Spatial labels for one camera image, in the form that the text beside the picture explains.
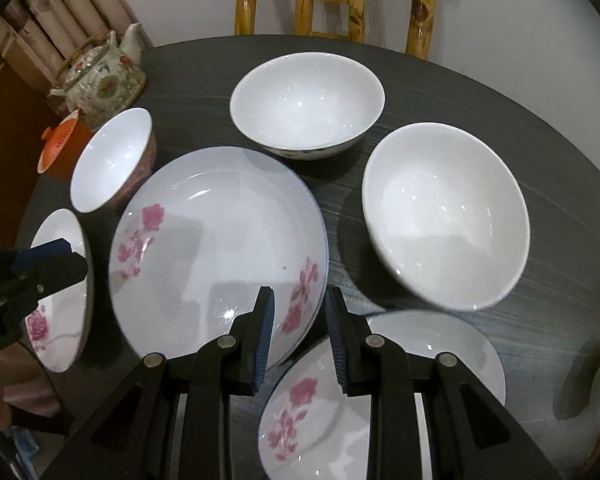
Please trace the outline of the large white peony plate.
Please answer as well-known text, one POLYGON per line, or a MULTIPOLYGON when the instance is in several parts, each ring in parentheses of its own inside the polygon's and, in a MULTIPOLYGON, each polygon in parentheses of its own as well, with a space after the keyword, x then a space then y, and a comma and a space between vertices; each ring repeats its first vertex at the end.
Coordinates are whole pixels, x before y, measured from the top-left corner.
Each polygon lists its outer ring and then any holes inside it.
POLYGON ((64 238, 86 261, 86 278, 78 284, 44 298, 26 317, 27 334, 41 363, 51 372, 66 372, 86 344, 93 307, 91 249, 76 215, 66 208, 52 212, 33 237, 31 248, 64 238))

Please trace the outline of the wide white pink-patterned bowl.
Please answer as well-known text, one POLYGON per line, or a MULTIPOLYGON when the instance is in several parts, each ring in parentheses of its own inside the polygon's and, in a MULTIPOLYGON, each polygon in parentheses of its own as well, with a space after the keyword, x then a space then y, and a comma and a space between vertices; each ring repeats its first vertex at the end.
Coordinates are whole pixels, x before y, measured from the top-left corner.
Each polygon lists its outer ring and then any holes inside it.
POLYGON ((70 200, 81 214, 119 208, 149 178, 157 140, 148 110, 133 107, 117 114, 88 141, 70 184, 70 200))

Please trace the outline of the white plate pink flowers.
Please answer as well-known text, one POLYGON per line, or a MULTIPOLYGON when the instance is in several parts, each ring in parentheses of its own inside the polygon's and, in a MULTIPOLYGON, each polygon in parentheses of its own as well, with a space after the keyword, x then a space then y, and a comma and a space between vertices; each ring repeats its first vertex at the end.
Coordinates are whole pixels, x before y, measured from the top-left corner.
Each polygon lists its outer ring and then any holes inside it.
POLYGON ((268 155, 217 146, 169 162, 133 196, 112 240, 109 290, 133 351, 177 358, 227 334, 271 287, 275 366, 313 323, 328 264, 306 184, 268 155))

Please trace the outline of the small white floral plate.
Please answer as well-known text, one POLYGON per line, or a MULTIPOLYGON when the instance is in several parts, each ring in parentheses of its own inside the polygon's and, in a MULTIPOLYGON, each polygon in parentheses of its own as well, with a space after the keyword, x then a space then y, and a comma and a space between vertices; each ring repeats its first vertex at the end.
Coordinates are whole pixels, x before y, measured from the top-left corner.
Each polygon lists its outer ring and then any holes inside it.
MULTIPOLYGON (((372 316, 373 332, 408 353, 458 356, 500 401, 505 374, 489 339, 454 316, 408 310, 372 316)), ((364 479, 370 440, 370 398, 345 396, 332 348, 323 339, 288 370, 260 421, 260 460, 271 479, 364 479)))

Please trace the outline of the plain white deep bowl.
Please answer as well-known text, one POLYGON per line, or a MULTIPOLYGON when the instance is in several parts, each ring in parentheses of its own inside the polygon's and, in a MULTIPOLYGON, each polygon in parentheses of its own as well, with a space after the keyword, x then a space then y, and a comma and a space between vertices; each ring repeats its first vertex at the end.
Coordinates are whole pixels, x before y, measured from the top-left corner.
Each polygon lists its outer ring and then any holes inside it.
POLYGON ((418 122, 389 133, 366 162, 362 206, 388 272, 436 307, 493 307, 524 272, 530 221, 520 186, 460 128, 418 122))

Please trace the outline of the white bowl red flower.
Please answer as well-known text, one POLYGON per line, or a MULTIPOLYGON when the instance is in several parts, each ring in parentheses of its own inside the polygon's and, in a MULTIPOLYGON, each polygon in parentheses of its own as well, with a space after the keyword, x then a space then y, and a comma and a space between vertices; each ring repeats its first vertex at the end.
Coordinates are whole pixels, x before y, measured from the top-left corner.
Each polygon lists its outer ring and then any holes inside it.
POLYGON ((384 87, 365 65, 335 53, 300 52, 245 74, 230 96, 230 118, 275 155, 315 160, 358 142, 385 102, 384 87))

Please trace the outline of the orange lidded tea cup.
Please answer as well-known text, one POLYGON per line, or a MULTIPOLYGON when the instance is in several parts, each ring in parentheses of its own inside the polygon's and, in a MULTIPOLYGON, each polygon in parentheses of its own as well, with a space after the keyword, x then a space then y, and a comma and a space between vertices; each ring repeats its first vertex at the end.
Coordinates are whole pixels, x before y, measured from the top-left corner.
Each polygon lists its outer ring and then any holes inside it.
POLYGON ((47 127, 42 134, 43 151, 38 159, 38 174, 59 180, 70 180, 86 144, 93 136, 79 108, 70 113, 55 128, 47 127))

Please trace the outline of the brown wooden door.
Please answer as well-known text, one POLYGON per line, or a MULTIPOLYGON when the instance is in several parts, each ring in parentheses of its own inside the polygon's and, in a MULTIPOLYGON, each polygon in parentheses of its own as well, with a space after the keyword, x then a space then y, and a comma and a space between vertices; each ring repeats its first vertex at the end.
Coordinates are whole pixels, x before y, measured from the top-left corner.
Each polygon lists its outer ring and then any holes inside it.
POLYGON ((58 122, 45 99, 0 55, 0 252, 15 246, 38 183, 42 133, 58 122))

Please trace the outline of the floral ceramic teapot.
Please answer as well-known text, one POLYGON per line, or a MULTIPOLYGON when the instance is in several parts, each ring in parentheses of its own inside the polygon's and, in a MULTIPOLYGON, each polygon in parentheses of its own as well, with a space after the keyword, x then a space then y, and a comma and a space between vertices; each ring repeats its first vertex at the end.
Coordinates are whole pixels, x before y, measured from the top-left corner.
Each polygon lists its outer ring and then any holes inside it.
POLYGON ((92 131, 129 108, 143 91, 147 76, 140 68, 142 25, 132 23, 121 39, 110 30, 91 36, 56 70, 49 96, 79 112, 92 131))

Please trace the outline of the beige patterned curtain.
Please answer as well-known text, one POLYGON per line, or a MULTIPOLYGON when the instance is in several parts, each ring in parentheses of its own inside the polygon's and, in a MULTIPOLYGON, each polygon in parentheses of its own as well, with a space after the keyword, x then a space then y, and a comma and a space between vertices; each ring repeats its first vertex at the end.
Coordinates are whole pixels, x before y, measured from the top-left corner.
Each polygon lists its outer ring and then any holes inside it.
POLYGON ((64 76, 65 62, 86 46, 117 35, 119 44, 143 43, 132 32, 123 0, 9 0, 0 11, 0 57, 31 88, 43 92, 64 76))

